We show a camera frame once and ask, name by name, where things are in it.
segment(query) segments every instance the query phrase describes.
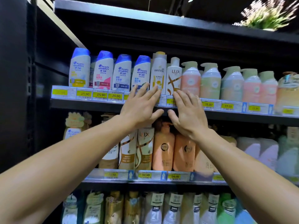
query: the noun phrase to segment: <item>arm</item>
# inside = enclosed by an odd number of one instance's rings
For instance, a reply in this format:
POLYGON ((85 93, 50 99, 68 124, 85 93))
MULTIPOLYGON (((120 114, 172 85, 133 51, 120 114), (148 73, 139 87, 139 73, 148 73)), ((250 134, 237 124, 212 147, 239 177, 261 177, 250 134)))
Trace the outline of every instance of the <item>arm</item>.
POLYGON ((168 115, 183 135, 194 140, 259 224, 299 220, 299 189, 208 128, 202 103, 193 94, 174 93, 179 117, 168 115))
POLYGON ((120 115, 56 143, 0 175, 1 223, 42 223, 126 135, 163 113, 153 107, 161 91, 131 91, 120 115))

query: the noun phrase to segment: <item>person's right hand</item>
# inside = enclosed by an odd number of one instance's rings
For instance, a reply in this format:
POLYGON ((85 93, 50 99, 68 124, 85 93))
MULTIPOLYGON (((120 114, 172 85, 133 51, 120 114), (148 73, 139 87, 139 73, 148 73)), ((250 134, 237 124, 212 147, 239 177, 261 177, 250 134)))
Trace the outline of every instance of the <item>person's right hand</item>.
POLYGON ((178 107, 178 117, 173 110, 168 110, 168 116, 174 127, 183 135, 196 140, 197 135, 209 130, 207 117, 198 96, 178 90, 173 93, 178 107))

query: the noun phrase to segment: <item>white bottle cap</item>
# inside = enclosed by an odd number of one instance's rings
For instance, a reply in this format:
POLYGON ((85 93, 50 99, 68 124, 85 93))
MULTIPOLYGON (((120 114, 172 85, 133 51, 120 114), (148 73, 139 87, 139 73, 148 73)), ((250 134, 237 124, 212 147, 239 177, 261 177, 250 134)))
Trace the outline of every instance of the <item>white bottle cap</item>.
POLYGON ((179 67, 180 66, 180 59, 177 57, 172 57, 170 60, 170 64, 171 66, 176 66, 179 67))

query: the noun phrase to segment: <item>pink bottle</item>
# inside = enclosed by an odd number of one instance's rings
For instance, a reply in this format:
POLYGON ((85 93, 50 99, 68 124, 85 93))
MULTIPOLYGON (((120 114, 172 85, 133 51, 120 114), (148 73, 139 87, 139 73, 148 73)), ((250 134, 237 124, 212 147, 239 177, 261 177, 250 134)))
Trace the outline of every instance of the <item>pink bottle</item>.
POLYGON ((185 66, 185 71, 181 78, 181 90, 199 96, 201 75, 197 69, 197 62, 184 62, 182 66, 185 66))
POLYGON ((276 92, 278 82, 274 78, 273 71, 263 71, 259 73, 260 80, 262 81, 260 89, 260 103, 271 104, 276 103, 276 92))
POLYGON ((241 69, 244 78, 243 102, 260 102, 260 86, 261 80, 257 76, 257 69, 245 68, 241 69))

